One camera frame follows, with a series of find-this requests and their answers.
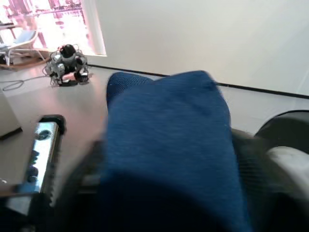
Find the table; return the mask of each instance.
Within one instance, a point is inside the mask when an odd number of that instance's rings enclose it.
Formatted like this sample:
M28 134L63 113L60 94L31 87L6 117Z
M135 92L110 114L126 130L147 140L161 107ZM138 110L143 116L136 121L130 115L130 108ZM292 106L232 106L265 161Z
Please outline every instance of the table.
M14 39L16 39L15 33L13 31L13 29L15 27L16 26L14 25L14 23L0 23L0 30L7 30L7 29L9 29L11 31ZM1 36L0 36L0 43L3 44L3 39L1 38Z

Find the floor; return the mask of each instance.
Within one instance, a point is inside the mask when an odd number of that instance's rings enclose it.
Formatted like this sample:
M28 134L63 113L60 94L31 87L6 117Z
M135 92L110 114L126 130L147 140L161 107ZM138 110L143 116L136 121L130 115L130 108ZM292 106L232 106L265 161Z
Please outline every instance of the floor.
M85 86L51 87L48 77L31 80L4 94L15 112L23 133L0 142L0 178L21 181L32 146L36 122L42 115L61 114L67 121L56 174L59 191L72 167L86 154L93 141L104 133L107 119L106 84L114 71L92 68ZM42 67L19 72L0 70L0 81L42 75ZM309 100L221 87L231 112L232 127L254 134L273 116L293 109L309 109Z

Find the wall baseboard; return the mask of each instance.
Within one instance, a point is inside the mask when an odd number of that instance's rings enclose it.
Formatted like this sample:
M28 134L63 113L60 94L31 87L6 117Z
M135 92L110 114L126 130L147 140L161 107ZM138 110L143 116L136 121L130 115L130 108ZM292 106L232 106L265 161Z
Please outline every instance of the wall baseboard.
M109 69L109 70L116 70L116 71L129 72L129 73L132 72L132 73L142 74L142 75L151 75L151 76L160 76L160 77L169 76L169 75L160 74L160 73L143 72L143 71L129 70L129 69L119 69L119 68L100 66L100 65L95 65L95 64L89 64L89 66L90 67L95 67L95 68L100 68L100 69ZM303 95L303 94L296 94L296 93L275 91L275 90L270 90L270 89L262 89L262 88L254 88L254 87L231 85L231 84L220 83L220 82L217 82L217 85L218 86L223 86L223 87L229 87L229 88L238 88L238 89L243 89L243 90L248 90L248 91L260 92L260 93L268 93L268 94L281 95L281 96L286 96L286 97L309 99L308 95Z

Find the white wall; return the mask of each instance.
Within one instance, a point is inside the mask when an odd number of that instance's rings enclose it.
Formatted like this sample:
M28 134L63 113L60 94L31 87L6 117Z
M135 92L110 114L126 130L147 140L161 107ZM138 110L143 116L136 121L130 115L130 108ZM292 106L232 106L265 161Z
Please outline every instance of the white wall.
M308 0L95 0L107 57L153 73L309 95Z

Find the small robot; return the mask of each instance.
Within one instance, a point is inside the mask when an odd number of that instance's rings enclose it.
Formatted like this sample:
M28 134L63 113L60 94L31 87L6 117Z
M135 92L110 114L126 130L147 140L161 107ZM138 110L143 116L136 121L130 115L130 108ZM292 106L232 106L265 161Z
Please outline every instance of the small robot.
M51 77L51 83L59 86L74 86L89 80L87 58L82 51L67 44L50 55L45 66L45 74ZM64 80L63 76L74 73L75 81Z

